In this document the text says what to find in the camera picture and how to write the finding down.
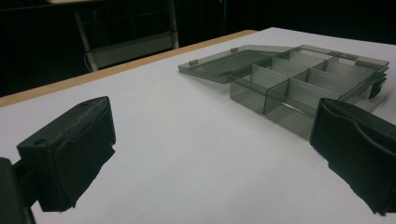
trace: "white tabletop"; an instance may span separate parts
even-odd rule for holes
[[[0,156],[74,105],[108,96],[116,153],[75,209],[42,223],[395,223],[374,215],[307,140],[229,97],[229,85],[177,66],[243,45],[302,44],[389,61],[360,104],[396,124],[396,46],[270,28],[0,108]]]

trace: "translucent gray compartment box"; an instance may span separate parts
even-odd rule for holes
[[[388,65],[302,45],[293,49],[244,46],[178,68],[181,73],[230,82],[233,100],[309,138],[320,98],[355,104],[373,92],[373,86],[382,85]]]

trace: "wooden table edge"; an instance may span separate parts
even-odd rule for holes
[[[166,58],[170,58],[173,56],[176,56],[178,54],[182,54],[182,53],[186,53],[192,50],[196,50],[196,49],[201,49],[201,48],[205,48],[211,45],[215,45],[221,42],[225,42],[228,40],[232,40],[232,39],[236,39],[238,37],[244,36],[244,35],[250,35],[250,34],[254,34],[257,31],[254,30],[245,30],[245,31],[241,31],[235,34],[231,34],[231,35],[225,35],[225,36],[221,36],[218,38],[214,38],[211,40],[207,40],[201,43],[197,43],[194,45],[190,45],[184,48],[180,48],[180,49],[173,49],[170,51],[166,51],[164,53],[160,53],[160,54],[156,54],[156,55],[152,55],[149,56],[147,58],[142,58],[136,61],[131,61],[128,63],[123,63],[120,65],[115,65],[103,70],[99,70],[97,72],[92,72],[86,75],[82,75],[82,76],[78,76],[78,77],[72,77],[66,80],[62,80],[59,82],[55,82],[55,83],[51,83],[49,85],[46,86],[42,86],[42,87],[37,87],[28,91],[22,91],[22,92],[18,92],[15,94],[11,94],[8,96],[4,96],[0,98],[0,107],[2,106],[6,106],[6,105],[13,105],[22,101],[26,101],[26,100],[30,100],[42,95],[46,95],[46,94],[50,94],[56,91],[61,91],[70,87],[74,87],[77,85],[81,85],[83,83],[87,83],[102,77],[109,77],[112,75],[115,75],[119,72],[123,72],[132,68],[136,68],[138,66],[142,66],[148,63],[154,63],[157,62],[159,60],[162,59],[166,59]]]

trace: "dark background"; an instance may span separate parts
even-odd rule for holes
[[[396,44],[395,13],[389,2],[352,3],[175,0],[179,45],[269,27]],[[51,6],[45,0],[2,0],[0,96],[89,73],[75,12],[96,48],[170,27],[166,1],[101,0]]]

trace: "screw hole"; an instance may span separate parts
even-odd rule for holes
[[[33,142],[33,144],[35,144],[35,145],[41,145],[41,144],[43,144],[43,143],[45,143],[45,142],[46,142],[46,139],[40,138],[40,139],[35,140],[35,141]]]

